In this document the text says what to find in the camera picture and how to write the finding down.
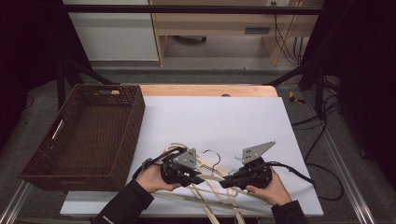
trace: metal gripper jaw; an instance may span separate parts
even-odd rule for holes
[[[248,147],[242,151],[242,163],[247,164],[251,161],[257,160],[262,156],[268,149],[270,149],[275,144],[275,141],[267,142],[255,147]]]
[[[192,170],[195,169],[197,164],[197,153],[195,148],[187,149],[187,151],[174,157],[173,162],[181,166],[186,166]]]

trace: white tabletop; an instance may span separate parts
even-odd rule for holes
[[[265,161],[279,161],[309,176],[304,165],[288,114],[279,97],[169,97],[146,96],[146,111],[137,143],[128,181],[134,171],[147,158],[159,156],[171,143],[194,147],[204,160],[215,163],[221,156],[219,166],[230,171],[243,166],[243,148],[257,146],[270,141],[276,144],[262,157]],[[275,167],[293,200],[298,200],[306,216],[322,216],[323,211],[311,184]],[[198,186],[208,189],[205,184]],[[179,188],[175,195],[192,197],[189,189]],[[62,215],[72,217],[94,217],[116,195],[116,192],[70,191],[61,210]],[[217,202],[210,193],[203,193],[207,202]],[[245,196],[236,197],[238,207],[255,211],[263,217],[271,216],[271,205]],[[210,207],[214,214],[231,217],[233,210]],[[257,214],[244,213],[245,216]],[[204,217],[205,212],[198,203],[155,197],[153,203],[142,213],[145,217]]]

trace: wicker basket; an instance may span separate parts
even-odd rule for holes
[[[43,190],[121,190],[145,107],[139,86],[76,85],[19,177]]]

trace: gray floor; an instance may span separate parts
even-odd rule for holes
[[[259,38],[208,37],[205,43],[191,40],[170,39],[165,65],[153,63],[96,63],[97,72],[104,77],[121,83],[205,83],[205,84],[262,84],[287,73],[294,67],[283,61],[279,67],[269,66],[268,56],[262,49]],[[297,122],[313,116],[307,104],[289,101],[290,90],[297,99],[312,92],[299,92],[295,88],[298,77],[277,87],[279,96],[284,99],[290,122]],[[8,142],[0,151],[0,211],[4,211],[21,181],[17,178],[23,165],[35,152],[57,112],[55,82],[32,90],[28,102],[33,102],[21,115],[18,125]],[[315,126],[315,122],[305,128]],[[337,111],[328,117],[326,129],[332,135],[342,158],[355,179],[361,194],[375,219],[375,223],[396,223],[396,193],[380,172],[375,161],[361,158],[360,145],[354,131]],[[300,149],[305,155],[318,136],[318,128],[295,130]],[[312,152],[309,162],[321,164],[335,172],[328,149],[320,140]],[[317,181],[323,196],[335,197],[340,192],[335,179],[327,173],[308,167],[312,178]],[[63,192],[46,192],[33,187],[18,218],[39,217],[70,219],[61,217],[59,211],[65,195]],[[350,202],[350,196],[337,202],[320,200],[324,216],[312,217],[312,223],[360,223]],[[264,223],[273,223],[264,219]]]

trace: person's hand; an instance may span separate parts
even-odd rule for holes
[[[148,193],[160,189],[172,191],[181,186],[180,184],[166,184],[161,177],[161,167],[155,164],[150,165],[150,167],[142,171],[137,176],[136,182]]]
[[[291,197],[288,191],[283,186],[279,175],[271,167],[273,180],[265,189],[258,189],[254,186],[247,185],[247,190],[256,196],[264,198],[265,201],[271,205],[283,205],[291,202]]]

